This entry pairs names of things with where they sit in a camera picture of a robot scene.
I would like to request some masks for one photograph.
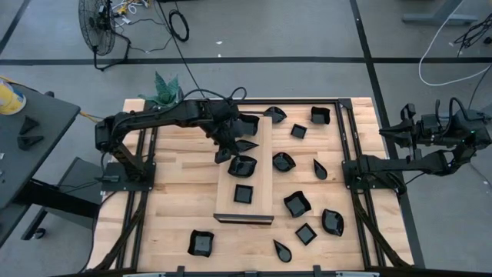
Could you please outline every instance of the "green plant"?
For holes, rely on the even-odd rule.
[[[138,97],[143,98],[147,101],[153,101],[157,105],[169,106],[176,103],[182,97],[183,91],[178,84],[178,77],[174,77],[169,83],[166,84],[164,79],[155,72],[155,89],[157,90],[157,95],[146,96],[138,95]]]

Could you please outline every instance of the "standing fan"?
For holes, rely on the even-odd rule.
[[[115,17],[111,10],[111,0],[78,0],[78,22],[85,43],[94,53],[94,67],[101,71],[128,59],[130,39],[115,31]],[[115,46],[115,36],[126,42],[125,57],[104,67],[98,67],[96,55],[107,55]]]

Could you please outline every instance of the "wooden tabletop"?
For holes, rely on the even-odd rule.
[[[352,103],[363,153],[385,157],[371,99],[353,98]],[[143,105],[141,99],[128,99],[124,111],[139,111]],[[268,106],[241,105],[240,110],[264,111]],[[343,152],[333,105],[317,105],[331,110],[330,125],[310,122],[312,105],[277,106],[288,117],[272,127],[272,155],[287,152],[297,166],[287,173],[272,172],[272,225],[223,224],[214,219],[220,175],[220,166],[214,163],[217,146],[205,138],[199,128],[166,126],[158,130],[155,187],[148,198],[139,271],[175,272],[179,265],[184,265],[187,272],[309,271],[313,265],[320,265],[323,270],[364,268],[351,195],[345,188],[341,171]],[[350,130],[345,110],[343,115],[345,128]],[[303,140],[290,135],[294,123],[307,127]],[[149,139],[150,135],[147,135],[146,145]],[[137,140],[138,133],[132,132],[125,138],[125,144],[135,149]],[[348,142],[354,158],[350,133]],[[326,180],[321,181],[315,176],[313,159],[327,169]],[[299,190],[305,194],[312,210],[293,219],[284,206],[283,198]],[[119,237],[127,195],[127,192],[118,192],[102,207],[89,268],[103,259]],[[403,260],[412,263],[407,233],[394,192],[375,189],[372,197],[381,233]],[[344,234],[341,237],[329,235],[321,228],[323,209],[343,215]],[[295,235],[304,223],[317,233],[317,238],[307,246]],[[215,234],[210,258],[187,253],[194,229]],[[371,261],[376,265],[374,243],[368,230],[366,235]],[[132,239],[129,239],[130,246],[133,246]],[[292,251],[289,263],[281,262],[276,256],[273,239]],[[126,265],[129,265],[130,256],[131,251],[127,251]]]

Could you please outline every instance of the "gray floor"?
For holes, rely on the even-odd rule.
[[[32,0],[0,59],[91,58],[78,29],[77,2]],[[405,25],[400,18],[405,12],[432,11],[441,2],[358,1],[373,57],[422,55],[437,28]],[[3,35],[20,2],[0,5]],[[483,19],[492,10],[491,5],[488,0],[466,1],[461,10]],[[172,6],[164,5],[167,11]],[[180,9],[191,28],[190,41],[180,46],[185,57],[363,56],[348,1],[201,0],[182,2]],[[153,9],[141,8],[130,17],[138,18],[158,19]],[[457,46],[452,47],[449,42],[464,30],[445,28],[429,56],[455,56]],[[169,38],[162,26],[150,22],[125,26],[125,34],[133,46],[145,49],[161,47]],[[117,41],[108,57],[121,56],[123,49],[123,43]],[[488,57],[491,49],[479,43],[464,51],[464,56]],[[173,43],[160,52],[130,52],[130,58],[176,57]],[[423,73],[429,82],[445,82],[486,66],[424,65]],[[202,64],[190,68],[202,87],[224,94],[242,85],[251,97],[373,96],[363,63]],[[165,78],[178,75],[185,91],[194,88],[183,65],[121,65],[104,73],[90,65],[0,66],[0,75],[41,92],[52,90],[57,98],[100,116],[118,112],[126,98],[153,93],[154,71]],[[428,87],[419,80],[417,65],[376,65],[376,71],[392,124],[397,123],[399,111],[407,102],[413,102],[419,114],[434,112],[434,101],[438,98],[443,103],[442,110],[453,96],[467,103],[477,83],[474,78],[444,87]],[[475,108],[492,102],[492,94],[487,90],[492,85],[491,76],[485,78],[477,93]],[[98,163],[100,155],[93,140],[92,123],[78,118],[36,177],[57,182],[75,156]],[[473,164],[492,179],[490,157],[492,149],[486,149]],[[408,194],[428,268],[492,272],[492,242],[488,239],[492,229],[490,186],[469,165],[445,178],[423,176],[409,186]],[[0,249],[2,276],[45,276],[79,270],[87,259],[90,232],[49,216],[43,222],[48,230],[45,238],[20,241],[35,212],[33,207]]]

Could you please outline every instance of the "yellow container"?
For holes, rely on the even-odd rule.
[[[0,115],[13,115],[24,108],[27,99],[16,92],[6,81],[0,79]]]

